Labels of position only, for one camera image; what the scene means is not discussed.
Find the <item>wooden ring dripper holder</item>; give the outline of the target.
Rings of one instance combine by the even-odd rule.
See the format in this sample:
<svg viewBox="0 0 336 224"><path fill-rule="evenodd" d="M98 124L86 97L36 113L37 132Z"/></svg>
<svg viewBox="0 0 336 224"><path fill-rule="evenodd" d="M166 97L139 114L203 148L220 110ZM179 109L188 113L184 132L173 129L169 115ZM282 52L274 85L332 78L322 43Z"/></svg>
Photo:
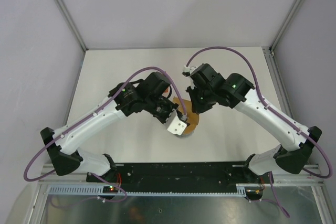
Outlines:
<svg viewBox="0 0 336 224"><path fill-rule="evenodd" d="M192 132L194 132L194 130L196 129L196 127L199 124L199 120L200 120L200 117L199 117L198 114L191 113L188 116L188 119L186 121L188 123L188 126L184 130L183 135L188 135L188 134L191 134Z"/></svg>

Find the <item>brown paper coffee filter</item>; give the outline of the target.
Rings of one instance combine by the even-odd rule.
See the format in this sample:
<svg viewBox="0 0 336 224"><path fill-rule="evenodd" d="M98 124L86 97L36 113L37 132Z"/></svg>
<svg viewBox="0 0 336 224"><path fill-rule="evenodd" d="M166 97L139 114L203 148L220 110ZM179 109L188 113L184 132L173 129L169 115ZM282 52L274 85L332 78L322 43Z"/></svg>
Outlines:
<svg viewBox="0 0 336 224"><path fill-rule="evenodd" d="M191 124L191 126L198 126L200 117L198 114L192 111L192 103L190 100L183 99L182 100L187 111L187 122ZM173 102L179 105L179 110L183 112L182 103L180 102L179 98L174 96Z"/></svg>

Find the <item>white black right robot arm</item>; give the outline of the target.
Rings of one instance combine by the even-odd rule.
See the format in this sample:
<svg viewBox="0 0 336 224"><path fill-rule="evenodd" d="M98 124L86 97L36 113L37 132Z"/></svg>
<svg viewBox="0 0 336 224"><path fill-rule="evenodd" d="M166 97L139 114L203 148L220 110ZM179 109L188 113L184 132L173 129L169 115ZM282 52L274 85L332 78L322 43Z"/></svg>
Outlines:
<svg viewBox="0 0 336 224"><path fill-rule="evenodd" d="M204 113L215 104L235 109L258 123L279 142L269 151L248 157L242 169L245 181L254 183L270 171L299 174L303 170L314 147L307 138L317 142L322 134L318 127L308 128L299 123L289 126L288 123L294 120L280 110L277 110L279 116L272 113L271 103L259 99L254 85L238 73L224 78L209 64L203 63L199 67L184 67L182 74L191 80L186 91L194 113Z"/></svg>

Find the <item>orange coffee filter box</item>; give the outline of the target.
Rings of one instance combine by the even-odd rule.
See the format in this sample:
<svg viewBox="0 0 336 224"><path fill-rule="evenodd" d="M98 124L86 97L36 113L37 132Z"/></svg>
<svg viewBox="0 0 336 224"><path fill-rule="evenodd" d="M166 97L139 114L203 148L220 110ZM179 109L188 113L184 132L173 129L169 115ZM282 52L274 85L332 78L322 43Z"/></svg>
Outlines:
<svg viewBox="0 0 336 224"><path fill-rule="evenodd" d="M169 94L169 91L170 91L170 90L167 88L167 89L163 92L163 94L164 94L164 95L168 95L168 94Z"/></svg>

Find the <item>clear glass coffee server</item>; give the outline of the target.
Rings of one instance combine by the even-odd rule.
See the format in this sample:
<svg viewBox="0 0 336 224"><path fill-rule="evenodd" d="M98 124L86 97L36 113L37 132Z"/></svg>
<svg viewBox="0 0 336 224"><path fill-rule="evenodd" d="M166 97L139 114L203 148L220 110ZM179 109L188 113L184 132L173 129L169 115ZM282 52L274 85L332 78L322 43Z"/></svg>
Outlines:
<svg viewBox="0 0 336 224"><path fill-rule="evenodd" d="M192 136L193 133L194 133L194 132L191 131L191 132L189 132L189 133L183 133L183 134L181 134L181 135L176 135L176 137L178 137L178 138L187 138L187 137Z"/></svg>

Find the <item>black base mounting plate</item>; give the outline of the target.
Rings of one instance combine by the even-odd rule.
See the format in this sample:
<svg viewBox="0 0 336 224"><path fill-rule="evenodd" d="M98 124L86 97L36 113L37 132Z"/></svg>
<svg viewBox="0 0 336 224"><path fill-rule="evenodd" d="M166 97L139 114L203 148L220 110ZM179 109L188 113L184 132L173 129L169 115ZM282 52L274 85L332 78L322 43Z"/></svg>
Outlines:
<svg viewBox="0 0 336 224"><path fill-rule="evenodd" d="M243 162L117 163L104 179L128 193L235 193L237 184L269 183L267 174L252 175Z"/></svg>

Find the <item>aluminium frame rail right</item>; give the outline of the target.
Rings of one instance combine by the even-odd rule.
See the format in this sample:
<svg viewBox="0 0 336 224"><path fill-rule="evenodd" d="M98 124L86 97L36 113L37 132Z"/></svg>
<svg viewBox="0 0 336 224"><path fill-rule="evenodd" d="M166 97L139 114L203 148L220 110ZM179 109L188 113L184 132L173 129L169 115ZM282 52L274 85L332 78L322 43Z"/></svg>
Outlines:
<svg viewBox="0 0 336 224"><path fill-rule="evenodd" d="M268 66L268 70L270 72L271 79L276 90L281 110L285 112L289 117L293 118L287 90L280 74L278 64L276 62L275 53L271 51L269 47L262 47L262 51L265 56L266 64Z"/></svg>

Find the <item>aluminium frame rail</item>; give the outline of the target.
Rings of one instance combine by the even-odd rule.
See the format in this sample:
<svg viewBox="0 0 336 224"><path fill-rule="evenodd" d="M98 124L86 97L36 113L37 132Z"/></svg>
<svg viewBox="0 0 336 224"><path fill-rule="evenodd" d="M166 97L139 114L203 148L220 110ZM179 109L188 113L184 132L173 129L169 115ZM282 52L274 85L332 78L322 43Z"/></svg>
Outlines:
<svg viewBox="0 0 336 224"><path fill-rule="evenodd" d="M45 164L41 170L41 176L46 175L54 169L52 164ZM65 176L58 176L56 172L42 178L39 182L46 183L85 183L87 173L71 173Z"/></svg>
<svg viewBox="0 0 336 224"><path fill-rule="evenodd" d="M285 112L289 117L293 118L287 90L280 74L278 64L276 62L275 53L271 51L269 47L262 47L262 51L265 56L266 64L268 66L268 70L270 72L271 79L276 90L281 110Z"/></svg>

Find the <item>aluminium front frame rail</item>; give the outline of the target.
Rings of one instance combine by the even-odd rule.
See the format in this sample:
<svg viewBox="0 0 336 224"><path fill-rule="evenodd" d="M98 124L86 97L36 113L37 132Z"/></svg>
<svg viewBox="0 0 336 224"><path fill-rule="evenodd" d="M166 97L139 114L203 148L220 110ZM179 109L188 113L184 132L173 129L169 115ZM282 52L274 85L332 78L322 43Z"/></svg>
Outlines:
<svg viewBox="0 0 336 224"><path fill-rule="evenodd" d="M46 175L54 169L52 164L45 164L41 170L41 176ZM56 172L42 178L39 182L46 183L85 183L87 173L71 173L65 176L58 176Z"/></svg>

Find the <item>aluminium frame post left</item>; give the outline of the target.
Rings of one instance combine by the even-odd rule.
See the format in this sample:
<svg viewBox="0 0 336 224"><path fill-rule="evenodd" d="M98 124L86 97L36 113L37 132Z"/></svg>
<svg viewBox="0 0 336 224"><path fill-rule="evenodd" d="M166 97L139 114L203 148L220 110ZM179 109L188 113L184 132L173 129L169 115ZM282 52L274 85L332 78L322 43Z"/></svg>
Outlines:
<svg viewBox="0 0 336 224"><path fill-rule="evenodd" d="M57 8L59 9L65 23L67 24L68 28L70 29L71 33L75 37L78 45L80 46L81 50L83 52L86 52L88 50L64 0L54 0Z"/></svg>

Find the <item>aluminium frame post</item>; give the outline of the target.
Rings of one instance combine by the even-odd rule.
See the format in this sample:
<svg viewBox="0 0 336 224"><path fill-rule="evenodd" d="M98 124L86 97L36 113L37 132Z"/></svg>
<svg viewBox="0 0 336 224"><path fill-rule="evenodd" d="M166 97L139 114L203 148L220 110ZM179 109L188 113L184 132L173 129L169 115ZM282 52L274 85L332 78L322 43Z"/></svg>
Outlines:
<svg viewBox="0 0 336 224"><path fill-rule="evenodd" d="M297 15L298 11L300 10L304 2L305 0L294 0L293 1L288 13L286 14L283 22L281 23L280 28L278 29L275 35L275 38L273 39L272 43L269 46L270 51L275 51L275 49L279 45L280 41L282 40L283 36L285 35L290 24L293 22L295 16Z"/></svg>
<svg viewBox="0 0 336 224"><path fill-rule="evenodd" d="M75 37L78 45L80 46L81 50L83 52L86 52L88 50L64 0L54 0L57 8L59 9L65 23L67 24L68 28L70 29L71 33Z"/></svg>

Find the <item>aluminium frame post right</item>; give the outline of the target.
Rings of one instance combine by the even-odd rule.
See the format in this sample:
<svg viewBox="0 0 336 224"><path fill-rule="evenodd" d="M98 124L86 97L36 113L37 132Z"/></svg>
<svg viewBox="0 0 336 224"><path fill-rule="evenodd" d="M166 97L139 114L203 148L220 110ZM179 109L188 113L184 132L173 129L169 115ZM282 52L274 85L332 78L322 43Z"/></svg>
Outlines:
<svg viewBox="0 0 336 224"><path fill-rule="evenodd" d="M275 38L273 39L272 43L269 46L270 51L275 51L275 49L279 45L280 41L282 40L283 36L285 35L290 24L293 22L295 16L297 15L298 11L300 10L304 2L305 0L294 0L293 1L288 13L286 14L283 22L281 23L280 28L278 29L275 35Z"/></svg>

